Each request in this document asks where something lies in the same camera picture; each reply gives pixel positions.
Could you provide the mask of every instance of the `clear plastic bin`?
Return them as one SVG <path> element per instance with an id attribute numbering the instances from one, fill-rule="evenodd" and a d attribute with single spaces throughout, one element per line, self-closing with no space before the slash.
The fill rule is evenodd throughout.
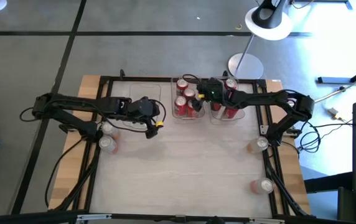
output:
<path id="1" fill-rule="evenodd" d="M 223 88 L 236 88 L 240 90 L 239 80 L 236 77 L 213 77 L 224 82 Z M 245 112 L 243 110 L 234 110 L 226 108 L 218 103 L 204 103 L 204 106 L 207 108 L 210 122 L 212 124 L 235 124 L 239 119 L 245 117 Z"/>
<path id="2" fill-rule="evenodd" d="M 133 83 L 129 87 L 129 97 L 133 101 L 140 100 L 144 96 L 147 96 L 149 99 L 160 101 L 160 95 L 161 95 L 161 87 L 156 84 Z M 145 130 L 147 128 L 145 124 L 139 124 L 139 123 L 134 124 L 129 121 L 123 121 L 123 124 L 127 127 L 138 129 L 138 130 Z"/>
<path id="3" fill-rule="evenodd" d="M 204 108 L 202 108 L 199 112 L 194 111 L 193 109 L 190 108 L 190 100 L 188 100 L 190 97 L 193 97 L 195 99 L 199 99 L 199 93 L 196 89 L 196 85 L 198 84 L 197 78 L 200 79 L 200 77 L 190 77 L 190 76 L 185 76 L 185 80 L 187 80 L 187 87 L 184 88 L 181 85 L 181 88 L 179 88 L 178 84 L 185 83 L 182 81 L 182 76 L 180 77 L 174 77 L 171 78 L 171 106 L 172 106 L 172 116 L 174 117 L 174 121 L 179 124 L 186 124 L 186 123 L 196 123 L 199 121 L 199 118 L 203 117 L 205 114 Z M 176 106 L 176 99 L 181 96 L 184 97 L 186 96 L 186 103 L 185 105 L 178 105 Z"/>

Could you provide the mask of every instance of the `wooden tabletop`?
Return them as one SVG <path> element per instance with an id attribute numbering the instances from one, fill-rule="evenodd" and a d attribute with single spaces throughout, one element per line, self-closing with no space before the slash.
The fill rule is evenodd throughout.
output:
<path id="1" fill-rule="evenodd" d="M 98 91 L 100 76 L 85 75 L 82 79 L 80 90 L 78 92 L 79 97 L 96 98 Z M 282 83 L 280 80 L 267 80 L 266 86 L 268 92 L 282 90 Z M 265 109 L 261 107 L 264 123 L 266 123 Z M 277 106 L 271 107 L 273 122 L 277 123 L 285 116 L 285 112 Z M 73 114 L 84 121 L 91 120 L 91 113 L 74 111 Z M 77 132 L 72 132 L 67 135 L 66 143 L 63 151 L 67 150 L 71 145 L 76 143 L 80 139 L 80 135 Z M 283 137 L 283 141 L 294 145 L 294 139 L 289 137 Z M 62 200 L 68 195 L 74 185 L 77 183 L 78 174 L 80 172 L 80 166 L 82 163 L 83 153 L 85 148 L 85 142 L 81 142 L 75 149 L 69 152 L 64 159 L 60 162 L 59 169 L 52 191 L 49 209 L 57 207 Z M 95 144 L 92 145 L 90 155 L 93 155 Z M 301 208 L 311 213 L 309 203 L 307 199 L 307 193 L 304 185 L 304 180 L 301 174 L 301 168 L 298 161 L 297 152 L 289 145 L 282 144 L 278 148 L 279 157 L 281 161 L 281 168 L 283 172 L 283 179 L 287 190 L 292 195 L 293 199 L 301 206 Z M 82 195 L 80 197 L 79 208 L 84 208 L 84 201 L 87 192 L 87 183 L 83 187 Z M 281 198 L 278 190 L 275 190 L 276 203 L 278 213 L 283 214 L 281 206 Z"/>

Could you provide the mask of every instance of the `wooden table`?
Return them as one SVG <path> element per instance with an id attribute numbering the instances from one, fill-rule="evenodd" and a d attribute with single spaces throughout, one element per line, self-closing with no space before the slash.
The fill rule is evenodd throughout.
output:
<path id="1" fill-rule="evenodd" d="M 82 79 L 80 90 L 78 92 L 79 97 L 85 98 L 96 98 L 96 93 L 98 91 L 100 76 L 85 75 Z M 266 86 L 268 91 L 279 91 L 282 90 L 282 83 L 280 80 L 267 80 Z M 265 109 L 261 107 L 264 123 L 266 123 Z M 285 112 L 278 108 L 277 106 L 271 107 L 273 122 L 277 123 L 283 116 Z M 82 120 L 91 120 L 91 113 L 74 111 L 73 114 Z M 71 145 L 76 143 L 80 139 L 80 135 L 77 132 L 69 133 L 66 138 L 65 147 L 63 151 L 67 150 Z M 284 137 L 283 141 L 294 145 L 294 139 L 289 137 Z M 80 172 L 80 166 L 82 163 L 83 153 L 85 148 L 85 142 L 81 142 L 74 150 L 69 152 L 64 159 L 60 162 L 59 169 L 57 171 L 57 176 L 52 191 L 49 208 L 55 208 L 58 206 L 62 200 L 68 195 L 71 189 L 77 182 L 78 175 Z M 95 144 L 92 145 L 91 156 L 95 149 Z M 281 161 L 281 168 L 283 172 L 284 183 L 293 199 L 301 206 L 301 208 L 307 212 L 311 213 L 309 207 L 307 193 L 304 185 L 304 180 L 301 174 L 301 168 L 299 165 L 297 152 L 289 145 L 282 144 L 278 148 L 279 156 Z M 84 201 L 87 192 L 87 184 L 83 187 L 82 195 L 80 197 L 79 208 L 84 208 Z M 278 208 L 278 213 L 283 214 L 283 208 L 281 206 L 281 197 L 278 190 L 275 190 L 276 204 Z"/>

